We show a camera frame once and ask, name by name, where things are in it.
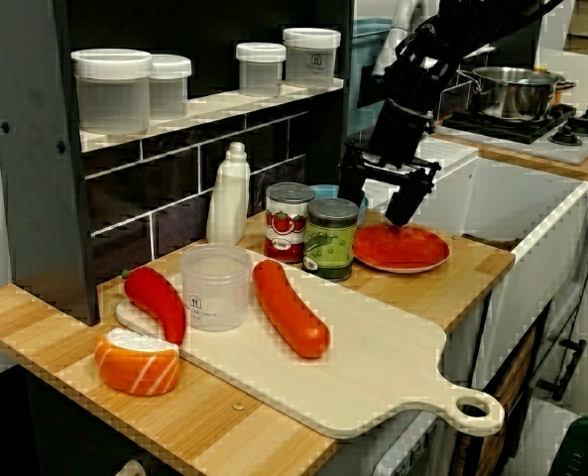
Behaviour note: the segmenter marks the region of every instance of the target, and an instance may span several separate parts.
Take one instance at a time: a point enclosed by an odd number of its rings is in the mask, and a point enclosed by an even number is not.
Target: red plate
[[[441,238],[419,228],[377,225],[355,234],[353,255],[365,265],[392,273],[419,273],[442,264],[450,248]]]

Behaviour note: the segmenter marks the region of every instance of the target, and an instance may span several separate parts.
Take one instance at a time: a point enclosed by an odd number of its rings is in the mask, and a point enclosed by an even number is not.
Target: green can
[[[308,206],[302,268],[328,281],[351,276],[357,230],[355,203],[342,198],[318,198]]]

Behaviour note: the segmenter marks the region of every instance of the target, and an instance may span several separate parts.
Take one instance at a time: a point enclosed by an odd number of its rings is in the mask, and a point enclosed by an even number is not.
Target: stove
[[[546,119],[528,122],[455,112],[435,132],[567,164],[580,165],[588,158],[588,110],[578,114],[566,104],[554,106]]]

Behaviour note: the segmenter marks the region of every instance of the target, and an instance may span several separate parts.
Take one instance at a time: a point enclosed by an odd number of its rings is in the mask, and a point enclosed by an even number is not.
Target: hole in cutting board
[[[456,401],[456,408],[469,417],[486,417],[490,414],[489,407],[480,399],[463,397]]]

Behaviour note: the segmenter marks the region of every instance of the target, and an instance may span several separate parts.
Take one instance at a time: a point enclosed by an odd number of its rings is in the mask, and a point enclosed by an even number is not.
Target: pickle jar
[[[300,263],[307,206],[315,191],[302,183],[275,183],[267,189],[263,254],[283,263]]]
[[[308,206],[302,269],[328,281],[351,276],[359,209],[343,198],[320,198]]]

